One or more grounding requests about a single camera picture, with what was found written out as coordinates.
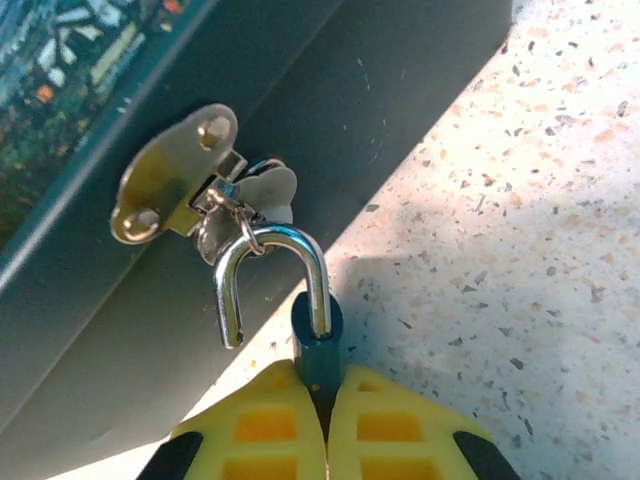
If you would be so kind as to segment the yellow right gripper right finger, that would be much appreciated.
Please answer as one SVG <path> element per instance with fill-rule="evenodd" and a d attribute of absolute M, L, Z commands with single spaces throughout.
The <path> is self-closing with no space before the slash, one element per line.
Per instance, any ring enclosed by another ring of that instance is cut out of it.
<path fill-rule="evenodd" d="M 331 479 L 517 479 L 478 422 L 376 371 L 346 367 L 331 415 Z"/>

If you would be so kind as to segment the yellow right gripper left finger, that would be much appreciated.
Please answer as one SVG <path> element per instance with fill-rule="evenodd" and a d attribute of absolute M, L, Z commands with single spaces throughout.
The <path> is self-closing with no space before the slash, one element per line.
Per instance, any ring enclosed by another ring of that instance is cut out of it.
<path fill-rule="evenodd" d="M 324 479 L 325 443 L 293 362 L 272 363 L 249 383 L 183 421 L 140 479 Z"/>

